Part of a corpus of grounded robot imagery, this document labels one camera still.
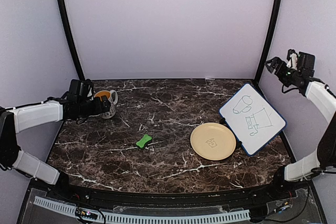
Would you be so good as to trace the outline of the green whiteboard eraser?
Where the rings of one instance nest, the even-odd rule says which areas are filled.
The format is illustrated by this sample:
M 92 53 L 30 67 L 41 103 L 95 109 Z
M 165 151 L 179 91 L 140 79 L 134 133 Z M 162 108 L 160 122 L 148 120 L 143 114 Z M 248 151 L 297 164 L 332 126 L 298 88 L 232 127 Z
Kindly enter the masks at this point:
M 152 141 L 152 137 L 148 134 L 144 134 L 143 137 L 136 142 L 136 147 L 139 149 L 144 149 L 150 142 Z

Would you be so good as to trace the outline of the blue framed whiteboard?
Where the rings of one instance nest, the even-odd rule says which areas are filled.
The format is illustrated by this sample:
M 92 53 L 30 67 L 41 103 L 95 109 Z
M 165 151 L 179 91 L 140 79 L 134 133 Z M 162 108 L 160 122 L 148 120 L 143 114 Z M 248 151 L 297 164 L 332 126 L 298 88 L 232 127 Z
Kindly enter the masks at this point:
M 248 156 L 256 155 L 287 126 L 281 114 L 249 83 L 219 113 Z

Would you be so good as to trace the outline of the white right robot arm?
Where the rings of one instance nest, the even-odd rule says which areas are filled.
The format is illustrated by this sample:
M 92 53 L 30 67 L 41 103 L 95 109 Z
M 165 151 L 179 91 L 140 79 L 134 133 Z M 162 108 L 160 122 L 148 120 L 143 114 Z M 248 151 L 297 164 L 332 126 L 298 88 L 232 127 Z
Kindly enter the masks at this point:
M 311 154 L 302 157 L 300 160 L 283 166 L 274 175 L 274 184 L 268 188 L 268 195 L 273 200 L 280 199 L 288 191 L 288 184 L 303 180 L 309 180 L 321 173 L 335 174 L 335 171 L 328 168 L 335 167 L 335 94 L 330 87 L 314 77 L 315 56 L 303 52 L 295 53 L 289 51 L 287 61 L 274 57 L 265 62 L 270 73 L 276 75 L 282 83 L 282 93 L 298 91 L 312 105 L 316 120 L 319 126 L 325 126 L 325 132 L 317 147 Z

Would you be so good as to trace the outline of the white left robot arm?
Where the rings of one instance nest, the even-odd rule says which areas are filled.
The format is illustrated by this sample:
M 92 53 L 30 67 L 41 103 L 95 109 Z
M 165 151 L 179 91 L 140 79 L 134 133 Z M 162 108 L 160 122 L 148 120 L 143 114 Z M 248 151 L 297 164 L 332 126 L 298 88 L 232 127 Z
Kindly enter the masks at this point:
M 51 122 L 80 121 L 108 112 L 111 102 L 104 95 L 81 102 L 50 99 L 20 108 L 1 108 L 1 169 L 15 169 L 34 179 L 53 185 L 54 193 L 63 201 L 74 197 L 74 189 L 60 180 L 61 171 L 22 150 L 16 135 L 26 129 Z

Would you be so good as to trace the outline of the white patterned mug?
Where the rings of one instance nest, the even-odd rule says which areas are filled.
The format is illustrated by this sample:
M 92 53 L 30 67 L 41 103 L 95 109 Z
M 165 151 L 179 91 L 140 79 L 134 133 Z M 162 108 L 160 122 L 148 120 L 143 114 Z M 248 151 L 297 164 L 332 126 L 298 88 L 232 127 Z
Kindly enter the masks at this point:
M 94 95 L 95 98 L 99 98 L 103 108 L 100 116 L 103 119 L 111 119 L 116 114 L 116 105 L 118 103 L 118 94 L 116 90 L 102 90 Z

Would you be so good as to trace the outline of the yellow plate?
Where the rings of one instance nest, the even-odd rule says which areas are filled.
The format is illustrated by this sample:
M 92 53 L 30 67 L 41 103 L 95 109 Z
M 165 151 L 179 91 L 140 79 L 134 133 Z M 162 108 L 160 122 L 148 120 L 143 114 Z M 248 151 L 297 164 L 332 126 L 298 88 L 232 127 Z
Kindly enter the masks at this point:
M 197 126 L 190 135 L 190 143 L 196 154 L 211 161 L 226 159 L 236 149 L 233 132 L 219 123 Z

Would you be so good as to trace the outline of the black right frame post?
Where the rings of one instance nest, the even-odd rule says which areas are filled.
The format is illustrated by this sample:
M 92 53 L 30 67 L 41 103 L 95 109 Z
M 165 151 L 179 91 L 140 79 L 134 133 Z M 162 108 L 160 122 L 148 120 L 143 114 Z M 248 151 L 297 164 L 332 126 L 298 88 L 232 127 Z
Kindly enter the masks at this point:
M 257 71 L 255 74 L 255 77 L 253 79 L 254 86 L 258 87 L 261 76 L 263 73 L 264 65 L 265 62 L 268 58 L 271 43 L 274 37 L 275 29 L 276 29 L 276 24 L 278 20 L 278 15 L 279 15 L 279 10 L 280 10 L 280 5 L 281 5 L 281 0 L 274 0 L 273 5 L 272 5 L 272 10 L 271 10 L 271 15 L 270 15 L 270 20 L 269 20 L 269 25 L 266 33 L 266 38 L 265 38 L 265 43 L 263 46 L 263 50 L 261 52 L 260 56 L 260 61 L 257 67 Z

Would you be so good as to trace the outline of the black frame post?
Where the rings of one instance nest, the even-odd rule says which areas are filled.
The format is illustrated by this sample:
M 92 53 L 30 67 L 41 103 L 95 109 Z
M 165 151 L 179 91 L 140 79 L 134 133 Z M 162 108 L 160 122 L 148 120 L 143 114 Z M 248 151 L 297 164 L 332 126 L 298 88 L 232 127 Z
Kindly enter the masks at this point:
M 265 62 L 268 58 L 271 43 L 274 37 L 275 29 L 276 29 L 276 24 L 278 20 L 278 15 L 279 15 L 279 10 L 280 10 L 280 5 L 281 5 L 281 0 L 274 0 L 273 5 L 272 5 L 272 10 L 271 10 L 271 15 L 270 15 L 270 20 L 269 20 L 269 25 L 266 33 L 266 38 L 265 38 L 265 43 L 263 46 L 263 50 L 261 52 L 260 56 L 260 61 L 257 67 L 257 71 L 255 74 L 255 77 L 253 79 L 254 86 L 258 87 L 261 76 L 263 73 L 264 65 Z
M 67 41 L 67 44 L 68 44 L 68 48 L 69 48 L 69 51 L 70 51 L 70 55 L 71 55 L 73 65 L 75 67 L 78 78 L 80 80 L 84 80 L 85 75 L 84 75 L 80 60 L 79 60 L 79 56 L 78 56 L 78 53 L 77 53 L 75 41 L 74 41 L 74 38 L 73 38 L 73 35 L 72 35 L 65 0 L 57 0 L 57 3 L 58 3 L 60 18 L 61 18 L 64 33 L 65 33 L 65 36 L 66 36 L 66 41 Z

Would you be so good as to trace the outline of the black left frame post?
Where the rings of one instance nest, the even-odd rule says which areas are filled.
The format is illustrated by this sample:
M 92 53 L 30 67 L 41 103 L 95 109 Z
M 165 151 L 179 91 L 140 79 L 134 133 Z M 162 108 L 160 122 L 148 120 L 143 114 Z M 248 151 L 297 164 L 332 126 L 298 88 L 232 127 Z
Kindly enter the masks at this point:
M 67 41 L 67 44 L 68 44 L 68 48 L 69 48 L 69 51 L 70 51 L 70 55 L 71 55 L 73 65 L 75 67 L 78 78 L 80 80 L 84 80 L 85 75 L 84 75 L 80 60 L 79 60 L 79 56 L 78 56 L 78 53 L 77 53 L 75 41 L 74 41 L 74 38 L 73 38 L 73 35 L 72 35 L 65 0 L 57 0 L 57 3 L 58 3 L 60 18 L 61 18 L 64 33 L 65 33 L 65 36 L 66 36 L 66 41 Z

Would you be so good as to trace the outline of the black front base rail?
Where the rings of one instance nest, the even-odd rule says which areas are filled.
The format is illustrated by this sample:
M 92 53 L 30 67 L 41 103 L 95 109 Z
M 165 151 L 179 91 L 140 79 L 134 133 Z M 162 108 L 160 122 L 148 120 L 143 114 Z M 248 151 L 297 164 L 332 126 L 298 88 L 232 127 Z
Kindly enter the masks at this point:
M 306 205 L 312 195 L 310 186 L 303 183 L 284 185 L 282 187 L 269 184 L 247 189 L 192 194 L 123 193 L 74 186 L 69 184 L 67 179 L 57 186 L 33 179 L 28 188 L 29 190 L 40 189 L 51 198 L 62 199 L 92 208 L 112 209 L 116 206 L 192 208 L 219 205 L 225 209 L 233 209 L 235 207 L 251 208 L 253 218 L 261 219 L 269 216 L 266 212 L 266 204 L 271 201 L 285 200 L 296 206 L 302 201 Z M 303 190 L 302 200 L 297 192 L 299 189 Z

